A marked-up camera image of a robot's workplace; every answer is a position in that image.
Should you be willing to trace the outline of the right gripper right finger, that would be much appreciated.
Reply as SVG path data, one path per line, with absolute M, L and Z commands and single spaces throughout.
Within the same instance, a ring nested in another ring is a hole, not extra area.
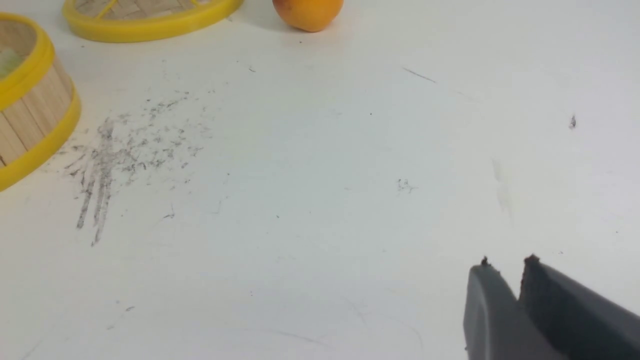
M 519 304 L 567 360 L 637 360 L 639 316 L 531 255 Z

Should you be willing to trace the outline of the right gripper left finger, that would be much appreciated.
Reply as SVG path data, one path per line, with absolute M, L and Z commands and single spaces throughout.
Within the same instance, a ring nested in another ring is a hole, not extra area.
M 468 272 L 462 329 L 469 360 L 567 360 L 522 309 L 484 256 Z

